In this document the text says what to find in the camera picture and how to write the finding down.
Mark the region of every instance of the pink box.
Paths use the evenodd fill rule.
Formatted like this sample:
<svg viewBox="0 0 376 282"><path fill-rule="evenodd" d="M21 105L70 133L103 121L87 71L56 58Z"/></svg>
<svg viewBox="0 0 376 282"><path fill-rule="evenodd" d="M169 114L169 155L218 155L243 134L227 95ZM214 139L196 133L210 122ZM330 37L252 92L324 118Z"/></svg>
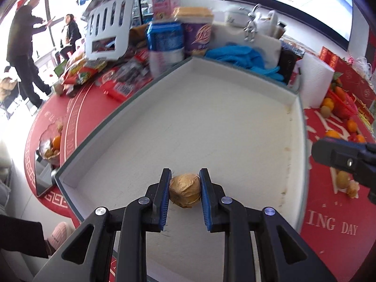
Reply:
<svg viewBox="0 0 376 282"><path fill-rule="evenodd" d="M155 20L170 18L179 0L153 0L153 18Z"/></svg>

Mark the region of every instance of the orange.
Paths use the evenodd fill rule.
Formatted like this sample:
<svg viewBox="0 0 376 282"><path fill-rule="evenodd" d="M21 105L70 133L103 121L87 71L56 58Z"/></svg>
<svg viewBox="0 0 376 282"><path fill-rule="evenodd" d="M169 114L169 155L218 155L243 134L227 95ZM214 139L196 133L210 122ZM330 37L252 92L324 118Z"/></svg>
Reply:
<svg viewBox="0 0 376 282"><path fill-rule="evenodd" d="M356 124L356 122L352 119L348 119L347 120L347 130L350 132L350 133L355 133L357 132L358 130L358 125Z"/></svg>
<svg viewBox="0 0 376 282"><path fill-rule="evenodd" d="M328 106L330 108L330 112L334 109L334 102L331 98L324 98L323 102L321 103L321 106Z"/></svg>
<svg viewBox="0 0 376 282"><path fill-rule="evenodd" d="M325 133L325 136L326 137L335 138L335 139L340 139L341 138L340 134L338 132L336 132L335 130L328 130Z"/></svg>
<svg viewBox="0 0 376 282"><path fill-rule="evenodd" d="M337 96L341 99L342 102L346 100L346 92L343 91L341 87L335 87L334 88L334 93L337 94Z"/></svg>
<svg viewBox="0 0 376 282"><path fill-rule="evenodd" d="M52 140L52 147L53 149L58 149L60 150L60 142L61 142L61 136L56 136Z"/></svg>
<svg viewBox="0 0 376 282"><path fill-rule="evenodd" d="M361 134L356 135L356 140L358 141L358 143L367 143L365 138Z"/></svg>

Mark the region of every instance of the black tv frame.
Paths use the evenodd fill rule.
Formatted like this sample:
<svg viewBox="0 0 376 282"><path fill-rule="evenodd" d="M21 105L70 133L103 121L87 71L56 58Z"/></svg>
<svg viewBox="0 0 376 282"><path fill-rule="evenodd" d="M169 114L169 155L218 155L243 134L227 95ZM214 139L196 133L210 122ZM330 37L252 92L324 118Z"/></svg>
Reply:
<svg viewBox="0 0 376 282"><path fill-rule="evenodd" d="M349 47L349 41L343 36L333 30L331 27L316 19L315 17L293 7L288 4L279 2L277 0L229 0L240 3L247 4L258 4L260 3L263 7L267 9L277 10L283 15L293 18L311 28L323 34L335 44L347 51Z"/></svg>

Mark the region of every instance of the red plastic basket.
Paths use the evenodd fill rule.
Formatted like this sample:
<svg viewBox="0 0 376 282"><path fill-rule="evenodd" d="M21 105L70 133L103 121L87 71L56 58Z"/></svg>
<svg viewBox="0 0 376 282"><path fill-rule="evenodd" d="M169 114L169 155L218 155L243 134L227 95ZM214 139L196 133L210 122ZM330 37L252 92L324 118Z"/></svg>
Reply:
<svg viewBox="0 0 376 282"><path fill-rule="evenodd" d="M334 109L332 113L339 117L340 119L349 119L353 115L358 114L358 108L355 105L355 103L352 101L350 96L345 93L346 96L346 102L342 102L342 100L338 97L337 94L335 94L330 89L328 90L328 93L326 94L327 97L331 98L334 102Z"/></svg>

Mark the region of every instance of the smartphone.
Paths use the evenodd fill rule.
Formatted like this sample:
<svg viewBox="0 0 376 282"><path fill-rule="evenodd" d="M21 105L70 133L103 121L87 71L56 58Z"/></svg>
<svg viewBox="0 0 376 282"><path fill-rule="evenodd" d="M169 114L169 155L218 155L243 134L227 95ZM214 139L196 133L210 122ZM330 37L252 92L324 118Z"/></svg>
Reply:
<svg viewBox="0 0 376 282"><path fill-rule="evenodd" d="M52 181L52 165L41 156L39 149L35 151L35 189L36 196L46 195L54 186Z"/></svg>

